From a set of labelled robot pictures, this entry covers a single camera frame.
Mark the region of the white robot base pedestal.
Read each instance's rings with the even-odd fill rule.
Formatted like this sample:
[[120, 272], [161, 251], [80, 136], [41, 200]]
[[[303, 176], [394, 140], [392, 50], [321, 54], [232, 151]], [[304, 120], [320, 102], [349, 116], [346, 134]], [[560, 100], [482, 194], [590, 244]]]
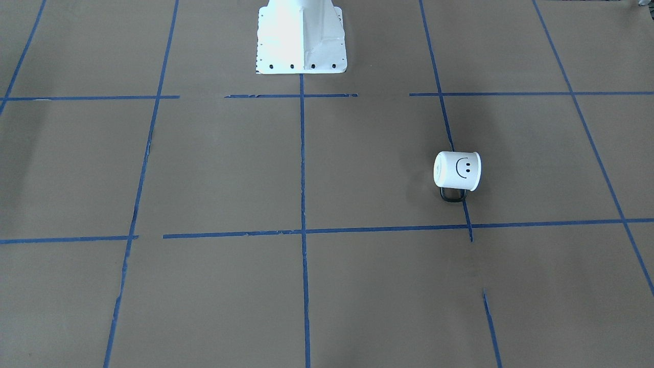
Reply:
[[269, 1], [258, 21], [256, 73], [346, 72], [343, 11], [332, 1]]

